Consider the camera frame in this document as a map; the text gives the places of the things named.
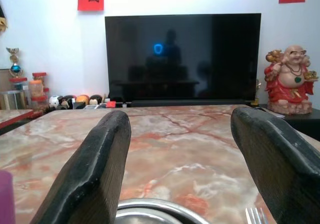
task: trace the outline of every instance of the toy figurine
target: toy figurine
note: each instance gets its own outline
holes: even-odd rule
[[[313,83],[318,80],[315,71],[308,71],[310,65],[306,50],[300,46],[290,46],[284,53],[273,50],[266,55],[271,62],[265,69],[268,109],[280,114],[307,114],[312,111],[312,103],[307,94],[313,95]]]

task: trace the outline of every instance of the red robe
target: red robe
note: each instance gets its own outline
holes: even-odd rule
[[[271,64],[265,69],[265,75],[268,76],[272,72],[274,64]],[[307,71],[305,66],[302,67],[303,71]],[[307,94],[313,95],[313,82],[304,82],[298,88],[287,88],[283,86],[279,81],[279,75],[272,80],[266,82],[265,88],[268,91],[269,101],[275,102],[278,100],[288,100],[291,103],[300,103],[302,100],[307,100]]]

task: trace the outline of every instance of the metal bowl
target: metal bowl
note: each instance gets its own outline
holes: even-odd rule
[[[181,206],[176,203],[167,201],[167,200],[161,200],[161,199],[153,199],[153,198],[137,198],[137,199],[128,199],[128,200],[122,200],[118,204],[118,211],[117,211],[117,217],[115,219],[115,223],[124,223],[124,222],[118,222],[118,218],[120,218],[119,215],[123,216],[126,212],[132,213],[132,208],[142,208],[139,214],[134,216],[132,214],[128,215],[132,221],[127,220],[126,223],[183,223],[183,224],[210,224],[205,219],[203,219],[201,216],[199,216],[197,213]],[[148,209],[148,212],[143,214],[143,211],[145,209]],[[158,216],[158,211],[162,214],[169,215],[170,217],[173,217],[173,219],[176,220],[176,222],[169,222],[173,219],[167,220],[167,222],[151,222],[151,219],[149,219],[149,222],[146,221],[145,217],[150,214],[153,214],[154,216]]]

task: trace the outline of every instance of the tv stand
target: tv stand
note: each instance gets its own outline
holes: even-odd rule
[[[245,104],[245,100],[134,100],[131,103],[131,107]]]

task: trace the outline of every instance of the white wall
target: white wall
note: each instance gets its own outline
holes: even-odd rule
[[[51,94],[107,93],[104,16],[262,13],[258,78],[263,81],[268,51],[300,44],[320,74],[320,0],[279,5],[278,0],[105,0],[104,12],[77,11],[77,0],[0,0],[9,29],[0,36],[0,68],[9,68],[5,47],[21,49],[21,66],[47,71]],[[314,106],[320,108],[320,83]],[[259,92],[260,100],[267,95]]]

